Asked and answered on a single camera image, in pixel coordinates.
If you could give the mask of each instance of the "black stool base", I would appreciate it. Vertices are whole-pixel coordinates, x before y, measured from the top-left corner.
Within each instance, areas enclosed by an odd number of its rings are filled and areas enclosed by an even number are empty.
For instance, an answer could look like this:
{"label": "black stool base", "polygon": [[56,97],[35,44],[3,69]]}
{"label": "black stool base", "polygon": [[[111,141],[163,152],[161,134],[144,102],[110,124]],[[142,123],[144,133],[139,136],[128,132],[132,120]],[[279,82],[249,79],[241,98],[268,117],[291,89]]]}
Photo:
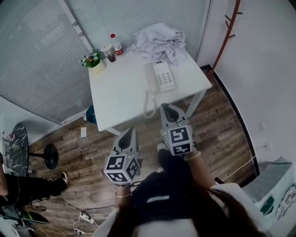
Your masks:
{"label": "black stool base", "polygon": [[44,149],[44,154],[47,156],[44,159],[44,163],[45,163],[46,167],[49,169],[56,168],[58,160],[59,160],[59,155],[57,153],[57,149],[56,149],[55,145],[48,144]]}

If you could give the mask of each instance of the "wooden coat rack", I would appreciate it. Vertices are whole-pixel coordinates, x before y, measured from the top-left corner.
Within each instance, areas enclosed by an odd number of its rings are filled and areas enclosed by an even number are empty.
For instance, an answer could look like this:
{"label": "wooden coat rack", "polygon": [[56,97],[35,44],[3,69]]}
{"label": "wooden coat rack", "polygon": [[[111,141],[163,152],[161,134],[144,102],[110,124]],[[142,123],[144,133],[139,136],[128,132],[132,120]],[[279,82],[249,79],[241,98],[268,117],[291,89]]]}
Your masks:
{"label": "wooden coat rack", "polygon": [[231,31],[232,31],[232,28],[233,28],[233,25],[234,25],[234,22],[235,22],[235,19],[236,19],[236,15],[242,15],[243,13],[242,12],[239,12],[239,7],[240,7],[240,3],[241,3],[241,0],[236,0],[236,3],[235,3],[235,6],[234,6],[234,10],[233,10],[233,13],[232,13],[232,17],[229,18],[227,15],[225,15],[225,17],[227,18],[227,20],[230,21],[230,23],[228,24],[228,21],[225,21],[226,23],[226,26],[228,28],[227,30],[227,33],[226,33],[226,36],[224,38],[224,41],[223,41],[223,44],[221,46],[221,49],[219,51],[219,54],[215,60],[215,63],[211,69],[211,72],[214,72],[215,70],[215,67],[217,66],[217,63],[219,62],[219,59],[225,49],[225,46],[227,44],[227,41],[230,39],[230,38],[233,38],[235,35],[230,35],[231,34]]}

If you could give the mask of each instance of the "cup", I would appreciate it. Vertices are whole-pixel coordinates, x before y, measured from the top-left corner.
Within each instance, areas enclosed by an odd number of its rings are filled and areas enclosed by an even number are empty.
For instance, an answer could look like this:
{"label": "cup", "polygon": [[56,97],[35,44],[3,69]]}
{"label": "cup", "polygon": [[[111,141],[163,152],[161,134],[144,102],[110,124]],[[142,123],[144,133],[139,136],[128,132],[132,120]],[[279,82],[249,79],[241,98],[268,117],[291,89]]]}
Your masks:
{"label": "cup", "polygon": [[105,54],[105,56],[109,59],[110,62],[114,62],[116,60],[112,44],[106,44],[100,50],[103,54]]}

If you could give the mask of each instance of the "window blind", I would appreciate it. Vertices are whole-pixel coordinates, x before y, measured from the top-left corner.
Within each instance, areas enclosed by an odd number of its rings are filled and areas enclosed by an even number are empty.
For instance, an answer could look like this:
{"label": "window blind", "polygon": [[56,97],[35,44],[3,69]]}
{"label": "window blind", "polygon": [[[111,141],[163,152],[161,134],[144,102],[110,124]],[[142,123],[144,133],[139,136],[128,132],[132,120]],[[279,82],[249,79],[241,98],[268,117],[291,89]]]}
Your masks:
{"label": "window blind", "polygon": [[88,53],[56,0],[0,4],[0,96],[61,123],[92,104]]}
{"label": "window blind", "polygon": [[186,49],[197,58],[209,0],[68,0],[91,43],[100,48],[115,33],[124,48],[133,33],[158,22],[184,31]]}

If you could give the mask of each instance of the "white cloth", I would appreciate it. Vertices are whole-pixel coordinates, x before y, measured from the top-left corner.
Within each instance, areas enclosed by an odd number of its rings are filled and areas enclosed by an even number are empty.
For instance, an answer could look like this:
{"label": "white cloth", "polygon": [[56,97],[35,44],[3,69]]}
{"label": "white cloth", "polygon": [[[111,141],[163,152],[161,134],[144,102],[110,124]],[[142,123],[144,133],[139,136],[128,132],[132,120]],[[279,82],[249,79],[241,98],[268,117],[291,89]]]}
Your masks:
{"label": "white cloth", "polygon": [[126,52],[138,51],[153,62],[178,65],[186,61],[185,34],[164,23],[148,26],[134,34],[135,43]]}
{"label": "white cloth", "polygon": [[[266,232],[263,214],[252,203],[248,196],[235,183],[214,185],[213,189],[223,190],[232,195],[246,209],[249,217],[261,232]],[[93,233],[92,237],[106,237],[112,227],[119,208],[115,208],[102,225]],[[139,226],[137,237],[196,237],[197,233],[191,219],[177,219],[170,221],[153,221]]]}

